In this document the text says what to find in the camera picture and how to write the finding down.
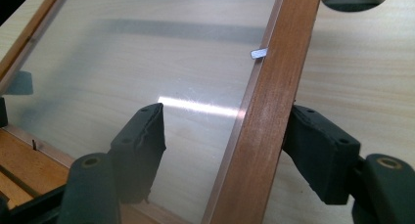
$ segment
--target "wooden frame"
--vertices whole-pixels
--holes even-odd
[[[13,63],[24,56],[23,48],[57,1],[45,0],[1,62],[3,88],[16,71]],[[319,2],[275,1],[261,44],[268,54],[255,62],[203,223],[261,223]]]

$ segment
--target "wooden strip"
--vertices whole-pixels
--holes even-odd
[[[14,61],[18,58],[24,46],[30,41],[31,36],[39,27],[49,10],[55,4],[56,0],[45,0],[36,11],[30,22],[22,31],[16,42],[7,52],[3,60],[0,62],[0,80],[6,75]]]
[[[32,199],[32,196],[0,172],[0,197],[7,197],[9,208],[21,205]]]
[[[29,185],[27,185],[22,179],[15,176],[13,171],[9,171],[7,168],[3,167],[3,165],[1,164],[0,164],[0,173],[5,175],[14,184],[18,185],[22,190],[28,193],[31,197],[39,197],[41,195],[37,191],[33,190]]]
[[[64,185],[69,172],[3,129],[0,130],[0,165],[39,195]]]
[[[225,152],[204,223],[262,222],[319,2],[276,0],[268,54],[255,64],[251,103],[235,124],[241,131]]]

